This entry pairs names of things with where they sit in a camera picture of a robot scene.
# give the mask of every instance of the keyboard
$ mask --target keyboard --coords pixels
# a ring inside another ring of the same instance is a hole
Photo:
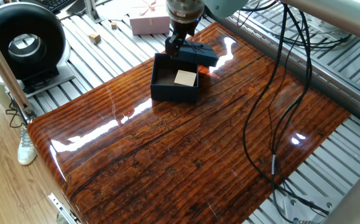
[[[50,12],[56,14],[60,12],[62,8],[71,4],[76,0],[43,0],[40,3],[46,7]]]

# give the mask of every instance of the shoe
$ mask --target shoe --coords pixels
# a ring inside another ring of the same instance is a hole
[[[36,158],[36,150],[25,127],[22,127],[21,141],[18,147],[18,162],[28,165]]]

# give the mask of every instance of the wooden table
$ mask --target wooden table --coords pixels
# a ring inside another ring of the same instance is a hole
[[[270,195],[272,186],[244,155],[242,128],[273,60],[217,23],[192,41],[219,56],[216,68],[199,69],[198,103],[152,101],[150,59],[29,125],[39,156],[84,223],[241,223]],[[267,107],[283,78],[280,67],[246,131],[250,155],[267,173]],[[271,106],[274,125],[302,89],[285,77]],[[280,144],[284,175],[348,115],[310,90]]]

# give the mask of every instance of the beige card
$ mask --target beige card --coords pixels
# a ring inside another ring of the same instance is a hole
[[[180,85],[193,86],[196,79],[196,73],[179,70],[174,83]]]

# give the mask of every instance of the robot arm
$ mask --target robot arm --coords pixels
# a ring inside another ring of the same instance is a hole
[[[167,0],[167,11],[173,26],[173,36],[166,40],[166,53],[176,56],[187,34],[194,35],[206,6],[219,17],[227,17],[249,0]]]
[[[194,35],[203,8],[217,17],[227,17],[241,9],[249,0],[167,0],[173,36],[166,40],[166,52],[178,54],[187,34]],[[340,29],[360,37],[360,0],[273,0],[294,6]]]

